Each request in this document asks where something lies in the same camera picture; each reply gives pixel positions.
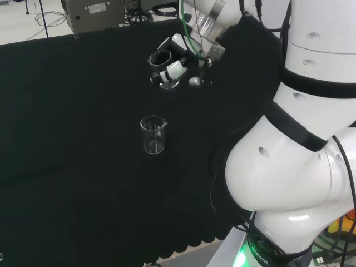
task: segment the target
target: black strap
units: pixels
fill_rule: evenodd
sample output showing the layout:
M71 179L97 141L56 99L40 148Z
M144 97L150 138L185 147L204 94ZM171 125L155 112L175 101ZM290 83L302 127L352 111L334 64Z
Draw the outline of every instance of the black strap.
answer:
M316 80L282 68L280 71L282 83L299 92L313 96L350 99L356 98L356 83L340 83Z
M312 246L299 253L276 256L267 240L249 232L248 246L254 258L262 267L308 267L312 260Z
M327 144L327 141L309 132L274 101L266 109L265 116L279 131L312 152L321 150Z

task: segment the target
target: black cloth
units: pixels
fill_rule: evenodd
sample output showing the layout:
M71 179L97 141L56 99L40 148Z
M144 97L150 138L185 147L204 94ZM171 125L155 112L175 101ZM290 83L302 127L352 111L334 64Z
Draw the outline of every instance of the black cloth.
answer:
M0 47L2 266L142 267L227 235L210 206L207 155L261 115L278 88L279 46L242 22L222 41L214 87L162 91L147 59L181 27ZM139 123L152 114L168 121L159 155L142 149Z

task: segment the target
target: black table cover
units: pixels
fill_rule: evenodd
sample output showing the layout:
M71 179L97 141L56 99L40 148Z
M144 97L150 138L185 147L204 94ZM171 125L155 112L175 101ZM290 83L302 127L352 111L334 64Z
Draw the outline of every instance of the black table cover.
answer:
M181 32L175 19L0 47L2 266L142 267L227 235L207 155L275 93L279 46L241 22L214 87L159 90L147 58ZM142 149L152 114L169 123L159 155Z

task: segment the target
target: table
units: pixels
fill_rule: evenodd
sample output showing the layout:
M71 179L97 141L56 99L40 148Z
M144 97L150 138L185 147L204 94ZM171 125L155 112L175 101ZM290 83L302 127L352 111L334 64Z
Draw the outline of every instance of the table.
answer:
M161 91L146 60L181 31L174 19L0 47L2 266L142 267L227 235L207 155L261 115L279 47L242 22L222 41L213 88ZM169 123L156 156L139 127L152 114Z

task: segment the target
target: gray metal box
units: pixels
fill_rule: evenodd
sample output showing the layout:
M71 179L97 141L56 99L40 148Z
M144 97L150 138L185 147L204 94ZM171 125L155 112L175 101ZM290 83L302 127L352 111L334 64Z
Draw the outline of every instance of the gray metal box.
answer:
M123 0L62 0L73 33L119 27L125 22Z

